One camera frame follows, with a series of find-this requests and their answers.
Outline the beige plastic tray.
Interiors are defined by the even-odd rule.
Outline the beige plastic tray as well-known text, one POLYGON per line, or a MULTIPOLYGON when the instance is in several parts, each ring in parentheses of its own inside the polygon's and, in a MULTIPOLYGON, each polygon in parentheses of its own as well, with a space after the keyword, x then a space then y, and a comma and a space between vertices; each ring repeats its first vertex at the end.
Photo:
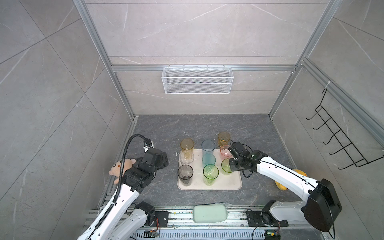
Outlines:
POLYGON ((177 186, 180 190, 184 191, 203 191, 203 190, 223 190, 234 191, 240 190, 243 186, 240 172, 226 173, 222 169, 222 154, 220 150, 216 149, 213 153, 216 158, 215 166, 219 170, 219 175, 214 180, 208 180, 203 172, 203 151, 201 149, 194 150, 194 161, 189 165, 193 169, 193 176, 191 180, 185 184, 177 176, 177 186))

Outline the tall yellow glass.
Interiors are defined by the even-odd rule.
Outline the tall yellow glass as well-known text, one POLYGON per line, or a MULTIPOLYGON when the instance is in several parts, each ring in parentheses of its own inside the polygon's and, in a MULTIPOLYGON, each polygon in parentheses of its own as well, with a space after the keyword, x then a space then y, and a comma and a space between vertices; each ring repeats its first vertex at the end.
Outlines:
POLYGON ((194 152, 195 142, 192 139, 190 139, 190 138, 183 139, 181 141, 180 145, 181 145, 182 151, 193 151, 194 152))

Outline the tall light green glass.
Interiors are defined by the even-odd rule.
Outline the tall light green glass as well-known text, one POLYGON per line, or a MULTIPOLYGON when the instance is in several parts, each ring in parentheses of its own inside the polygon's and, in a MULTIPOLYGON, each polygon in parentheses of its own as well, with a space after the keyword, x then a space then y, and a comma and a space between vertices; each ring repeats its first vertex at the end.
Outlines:
POLYGON ((204 183, 211 186, 219 176, 219 169, 216 165, 207 165, 203 168, 203 175, 204 183))

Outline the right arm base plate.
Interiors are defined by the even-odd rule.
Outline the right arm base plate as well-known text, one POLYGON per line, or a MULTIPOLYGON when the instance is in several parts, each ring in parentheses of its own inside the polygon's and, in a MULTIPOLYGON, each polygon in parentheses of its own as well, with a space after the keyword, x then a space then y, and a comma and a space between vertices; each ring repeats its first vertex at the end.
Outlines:
POLYGON ((246 210, 249 227, 288 227, 288 221, 278 221, 270 213, 262 211, 246 210))

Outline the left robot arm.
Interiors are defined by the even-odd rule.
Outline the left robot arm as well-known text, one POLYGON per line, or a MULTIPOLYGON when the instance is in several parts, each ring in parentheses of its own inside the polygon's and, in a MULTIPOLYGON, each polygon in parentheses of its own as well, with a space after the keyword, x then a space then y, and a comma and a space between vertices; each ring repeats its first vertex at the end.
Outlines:
POLYGON ((155 207, 141 202, 133 212, 119 224, 130 205, 156 177, 157 171, 169 165, 167 154, 153 147, 150 139, 140 134, 132 135, 124 148, 118 185, 113 197, 87 230, 78 237, 79 240, 127 240, 141 227, 150 227, 155 222, 155 207), (131 141, 141 138, 145 153, 137 164, 124 170, 126 154, 131 141))

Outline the pink glass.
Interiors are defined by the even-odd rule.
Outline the pink glass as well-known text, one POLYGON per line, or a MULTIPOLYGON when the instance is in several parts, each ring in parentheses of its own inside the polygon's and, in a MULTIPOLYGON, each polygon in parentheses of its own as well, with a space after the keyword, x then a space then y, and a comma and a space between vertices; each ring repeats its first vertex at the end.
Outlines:
POLYGON ((221 146, 220 154, 221 154, 221 159, 222 160, 233 158, 233 156, 232 156, 232 154, 231 154, 231 152, 229 150, 229 147, 230 147, 230 145, 223 145, 223 146, 221 146))

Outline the clear glass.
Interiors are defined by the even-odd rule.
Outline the clear glass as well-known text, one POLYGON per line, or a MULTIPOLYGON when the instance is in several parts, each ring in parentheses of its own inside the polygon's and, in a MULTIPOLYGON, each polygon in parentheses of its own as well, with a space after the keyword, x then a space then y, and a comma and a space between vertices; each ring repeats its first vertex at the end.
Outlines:
POLYGON ((181 151, 179 155, 179 161, 183 165, 192 163, 195 159, 193 151, 181 151))

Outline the dark grey glass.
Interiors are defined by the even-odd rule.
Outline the dark grey glass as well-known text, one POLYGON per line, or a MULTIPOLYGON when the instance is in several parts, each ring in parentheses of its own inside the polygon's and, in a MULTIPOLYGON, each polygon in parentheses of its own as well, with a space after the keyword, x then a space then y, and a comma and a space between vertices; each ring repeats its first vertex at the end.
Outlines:
POLYGON ((194 170, 190 165, 182 165, 178 168, 178 178, 184 186, 189 186, 192 182, 194 170))

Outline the blue glass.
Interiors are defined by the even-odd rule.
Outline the blue glass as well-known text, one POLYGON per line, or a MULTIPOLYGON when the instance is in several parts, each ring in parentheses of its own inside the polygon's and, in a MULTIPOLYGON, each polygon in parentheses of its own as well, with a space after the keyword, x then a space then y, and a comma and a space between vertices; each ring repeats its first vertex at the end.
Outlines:
POLYGON ((203 155, 212 155, 216 148, 216 144, 212 140, 204 140, 201 144, 201 147, 203 155))

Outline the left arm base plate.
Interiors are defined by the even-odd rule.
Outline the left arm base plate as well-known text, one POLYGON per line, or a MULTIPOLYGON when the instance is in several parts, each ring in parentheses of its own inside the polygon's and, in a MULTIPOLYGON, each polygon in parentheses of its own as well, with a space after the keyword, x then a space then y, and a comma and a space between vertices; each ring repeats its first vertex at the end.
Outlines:
POLYGON ((156 211, 150 214, 147 219, 147 222, 144 224, 144 227, 147 228, 166 228, 168 226, 169 221, 169 213, 168 211, 156 211))

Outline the short green glass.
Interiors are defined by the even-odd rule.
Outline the short green glass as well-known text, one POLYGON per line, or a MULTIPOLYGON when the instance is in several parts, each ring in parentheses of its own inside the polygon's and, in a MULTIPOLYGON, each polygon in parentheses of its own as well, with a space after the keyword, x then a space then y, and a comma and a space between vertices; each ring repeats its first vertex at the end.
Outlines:
POLYGON ((230 175, 232 173, 230 159, 224 159, 221 163, 221 168, 224 175, 230 175))

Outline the teal glass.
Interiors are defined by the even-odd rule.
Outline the teal glass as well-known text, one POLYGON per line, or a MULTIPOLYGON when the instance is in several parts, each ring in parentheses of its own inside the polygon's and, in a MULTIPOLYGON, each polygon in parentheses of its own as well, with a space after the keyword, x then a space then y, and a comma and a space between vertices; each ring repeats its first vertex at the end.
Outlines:
POLYGON ((205 154, 202 157, 202 163, 203 163, 203 167, 207 165, 215 165, 216 157, 213 154, 205 154))

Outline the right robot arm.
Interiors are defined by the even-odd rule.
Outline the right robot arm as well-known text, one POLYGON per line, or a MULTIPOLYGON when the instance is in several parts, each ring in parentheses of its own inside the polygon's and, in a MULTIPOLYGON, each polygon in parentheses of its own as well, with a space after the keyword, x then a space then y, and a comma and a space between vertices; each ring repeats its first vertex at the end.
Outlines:
POLYGON ((280 221, 307 223, 321 232, 329 232, 342 211, 342 205, 334 185, 326 180, 320 181, 291 170, 267 154, 255 150, 249 152, 240 142, 230 145, 231 171, 259 173, 296 194, 298 202, 268 202, 261 212, 263 223, 273 225, 280 221))

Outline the short amber glass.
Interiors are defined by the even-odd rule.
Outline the short amber glass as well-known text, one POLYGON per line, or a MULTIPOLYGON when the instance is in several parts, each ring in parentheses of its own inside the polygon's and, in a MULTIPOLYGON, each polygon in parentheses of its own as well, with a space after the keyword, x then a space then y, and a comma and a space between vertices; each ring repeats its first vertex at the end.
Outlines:
POLYGON ((218 145, 221 148, 224 145, 227 145, 231 140, 231 135, 228 132, 220 132, 218 134, 218 145))

